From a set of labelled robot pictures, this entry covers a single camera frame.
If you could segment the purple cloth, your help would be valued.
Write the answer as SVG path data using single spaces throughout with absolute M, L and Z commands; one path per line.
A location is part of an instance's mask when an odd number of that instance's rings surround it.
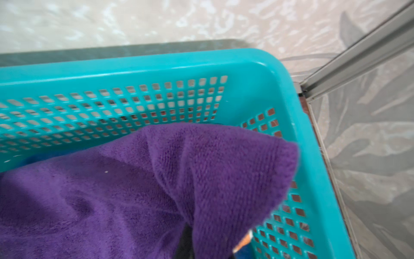
M 285 199 L 293 142 L 239 127 L 151 125 L 1 174 L 3 259 L 229 259 Z

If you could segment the orange patterned towel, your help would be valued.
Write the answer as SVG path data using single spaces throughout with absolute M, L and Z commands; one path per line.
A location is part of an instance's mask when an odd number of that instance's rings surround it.
M 248 233 L 242 238 L 242 240 L 239 242 L 237 246 L 233 249 L 233 253 L 235 254 L 239 250 L 241 250 L 243 247 L 249 245 L 251 243 L 253 234 L 252 230 L 249 230 Z

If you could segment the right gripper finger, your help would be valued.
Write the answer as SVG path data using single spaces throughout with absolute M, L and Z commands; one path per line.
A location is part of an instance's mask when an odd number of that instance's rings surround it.
M 193 229 L 188 224 L 183 229 L 174 259 L 194 259 Z

